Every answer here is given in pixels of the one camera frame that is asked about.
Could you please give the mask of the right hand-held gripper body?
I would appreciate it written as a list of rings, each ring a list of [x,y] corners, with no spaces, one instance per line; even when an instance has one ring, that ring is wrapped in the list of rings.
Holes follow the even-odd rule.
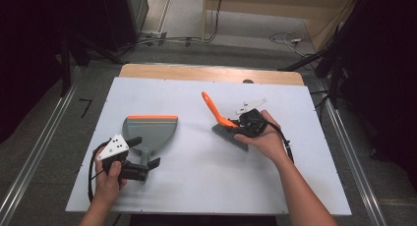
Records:
[[[265,98],[245,102],[243,106],[236,111],[236,114],[239,116],[238,119],[248,119],[251,121],[249,127],[239,127],[243,129],[244,136],[255,138],[265,130],[267,123],[258,110],[258,107],[266,102],[267,100]]]

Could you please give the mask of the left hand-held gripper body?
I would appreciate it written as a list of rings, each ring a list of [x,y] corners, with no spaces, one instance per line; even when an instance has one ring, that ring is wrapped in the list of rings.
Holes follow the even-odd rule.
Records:
[[[120,179],[144,181],[148,174],[148,167],[130,162],[127,159],[128,154],[129,147],[127,141],[121,135],[115,135],[107,143],[97,159],[102,162],[106,173],[109,172],[110,166],[114,161],[120,161],[122,163]]]

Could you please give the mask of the grey dustpan with orange edge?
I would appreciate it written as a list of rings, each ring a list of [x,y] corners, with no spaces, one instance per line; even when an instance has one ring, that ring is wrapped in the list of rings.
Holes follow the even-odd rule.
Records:
[[[178,123],[176,115],[130,115],[122,126],[125,140],[142,137],[142,143],[133,147],[141,157],[140,165],[148,167],[151,155],[166,146],[173,137]],[[144,185],[149,177],[140,181]]]

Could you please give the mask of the orange brush with grey bristles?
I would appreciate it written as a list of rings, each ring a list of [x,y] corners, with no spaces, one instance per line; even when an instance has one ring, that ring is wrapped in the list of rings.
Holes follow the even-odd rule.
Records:
[[[239,128],[239,123],[237,121],[224,118],[219,113],[215,104],[205,91],[202,92],[202,98],[217,122],[217,124],[214,125],[211,128],[211,130],[225,141],[228,141],[229,143],[237,146],[243,151],[248,151],[249,147],[245,143],[238,141],[234,138],[236,131]]]

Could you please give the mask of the person's right hand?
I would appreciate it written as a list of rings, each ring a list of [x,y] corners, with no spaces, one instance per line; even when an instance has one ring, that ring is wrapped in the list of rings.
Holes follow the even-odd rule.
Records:
[[[291,160],[284,150],[282,137],[275,129],[280,129],[280,125],[266,110],[262,110],[261,115],[268,122],[268,125],[262,134],[256,138],[248,138],[244,135],[236,134],[234,138],[243,143],[255,146],[261,154],[270,159],[276,166],[282,166],[284,163],[290,163]]]

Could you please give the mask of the person's left hand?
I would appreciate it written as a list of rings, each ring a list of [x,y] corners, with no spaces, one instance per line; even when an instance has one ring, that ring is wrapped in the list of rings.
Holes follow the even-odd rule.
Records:
[[[114,161],[108,173],[103,169],[103,164],[97,158],[94,159],[95,171],[95,193],[93,202],[99,206],[111,206],[119,196],[119,192],[126,186],[127,180],[120,179],[122,163]]]

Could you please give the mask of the white work board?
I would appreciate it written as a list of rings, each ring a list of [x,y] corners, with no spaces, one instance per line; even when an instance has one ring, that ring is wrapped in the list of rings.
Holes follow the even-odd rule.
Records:
[[[173,138],[157,152],[161,161],[145,184],[132,181],[113,208],[129,213],[266,214],[287,206],[274,165],[255,148],[243,151],[212,131],[202,95],[220,114],[235,118],[245,103],[261,101],[290,141],[295,165],[333,215],[351,210],[308,89],[303,85],[255,85],[117,78],[89,146],[121,133],[129,115],[173,114]]]

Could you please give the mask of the wooden table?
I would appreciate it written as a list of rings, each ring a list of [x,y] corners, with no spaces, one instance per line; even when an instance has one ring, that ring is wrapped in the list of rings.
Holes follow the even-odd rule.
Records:
[[[297,72],[263,71],[217,66],[189,66],[165,64],[126,64],[122,78],[145,78],[181,81],[242,83],[251,81],[260,85],[303,85]]]

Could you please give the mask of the black stand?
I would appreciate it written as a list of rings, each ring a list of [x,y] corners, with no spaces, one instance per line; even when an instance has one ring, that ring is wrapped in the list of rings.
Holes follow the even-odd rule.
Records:
[[[119,58],[112,55],[81,33],[74,30],[62,30],[60,32],[60,56],[62,68],[61,96],[65,96],[72,85],[70,56],[73,56],[77,65],[87,67],[90,62],[90,56],[87,53],[88,48],[114,64],[124,65],[124,62]]]
[[[334,31],[330,44],[326,45],[324,49],[313,55],[307,56],[305,59],[301,59],[293,65],[281,69],[281,72],[294,72],[313,61],[319,60],[319,65],[316,68],[315,75],[317,78],[324,78],[325,76],[330,75],[328,100],[334,109],[338,108],[338,80],[342,71],[341,50],[348,32],[348,22],[339,24]]]

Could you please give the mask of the light wooden shelf unit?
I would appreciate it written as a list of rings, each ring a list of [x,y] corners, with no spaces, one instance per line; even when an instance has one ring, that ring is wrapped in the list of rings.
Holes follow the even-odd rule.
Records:
[[[207,10],[217,0],[203,0],[201,38],[206,36]],[[357,0],[221,0],[226,12],[302,19],[314,48],[324,49],[341,22],[350,16]]]

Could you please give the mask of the dark cabinet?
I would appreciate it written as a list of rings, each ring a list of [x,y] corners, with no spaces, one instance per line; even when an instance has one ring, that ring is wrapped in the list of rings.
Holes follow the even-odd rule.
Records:
[[[133,45],[137,42],[149,12],[148,0],[104,0],[110,28],[110,48]]]

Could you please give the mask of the metal floor rail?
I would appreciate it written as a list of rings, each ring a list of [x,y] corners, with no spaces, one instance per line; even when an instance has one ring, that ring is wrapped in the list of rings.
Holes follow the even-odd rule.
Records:
[[[366,208],[372,225],[387,226],[386,218],[381,210],[370,182],[367,179],[362,164],[356,155],[351,139],[346,132],[342,119],[340,118],[339,111],[334,109],[329,101],[325,102],[325,108],[329,114],[332,125],[341,144],[341,148],[351,170],[360,198]]]
[[[0,144],[0,226],[8,226],[27,191],[85,71],[76,66],[61,96],[58,83],[33,107],[23,123]]]

